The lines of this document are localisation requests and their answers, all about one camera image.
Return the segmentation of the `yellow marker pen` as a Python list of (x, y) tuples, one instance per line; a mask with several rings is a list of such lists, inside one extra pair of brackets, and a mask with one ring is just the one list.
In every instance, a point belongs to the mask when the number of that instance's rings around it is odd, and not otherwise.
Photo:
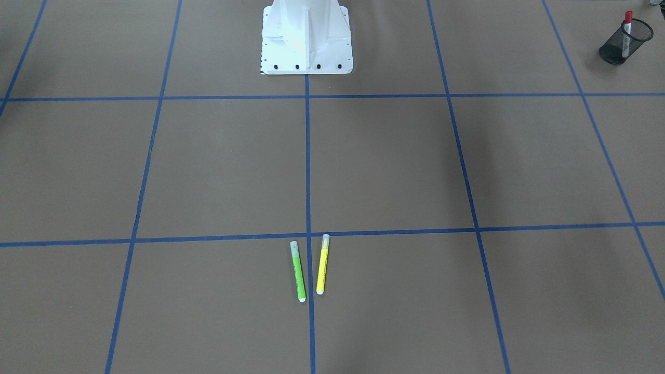
[(323, 295), (325, 293), (326, 284), (326, 267), (329, 256), (330, 235), (324, 234), (322, 236), (321, 249), (319, 252), (319, 265), (317, 272), (316, 293)]

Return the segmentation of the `green marker pen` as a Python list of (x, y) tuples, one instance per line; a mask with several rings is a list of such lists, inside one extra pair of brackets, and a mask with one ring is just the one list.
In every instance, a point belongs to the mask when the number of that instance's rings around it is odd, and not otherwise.
[(305, 289), (304, 275), (302, 273), (301, 254), (299, 251), (298, 242), (295, 240), (291, 241), (289, 246), (297, 298), (300, 303), (304, 303), (307, 300), (307, 292)]

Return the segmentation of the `white pedestal column base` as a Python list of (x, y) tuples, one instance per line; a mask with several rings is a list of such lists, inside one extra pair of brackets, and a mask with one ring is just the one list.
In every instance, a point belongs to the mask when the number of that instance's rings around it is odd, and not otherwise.
[(350, 74), (349, 10), (338, 1), (273, 1), (263, 8), (260, 73)]

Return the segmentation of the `red marker pen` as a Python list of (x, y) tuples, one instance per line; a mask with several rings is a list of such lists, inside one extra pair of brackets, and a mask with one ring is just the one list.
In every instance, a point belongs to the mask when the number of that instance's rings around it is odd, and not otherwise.
[(632, 28), (632, 19), (633, 19), (633, 12), (631, 10), (627, 10), (625, 12), (624, 20), (622, 22), (622, 52), (621, 52), (621, 57), (625, 60), (630, 56), (630, 42), (632, 38), (630, 37), (631, 33), (631, 28)]

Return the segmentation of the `far black mesh cup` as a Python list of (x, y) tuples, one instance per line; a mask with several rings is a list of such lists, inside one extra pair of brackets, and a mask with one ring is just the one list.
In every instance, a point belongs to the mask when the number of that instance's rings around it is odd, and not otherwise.
[(630, 23), (623, 21), (613, 35), (599, 47), (598, 55), (608, 64), (622, 65), (654, 35), (650, 24), (641, 19), (632, 19)]

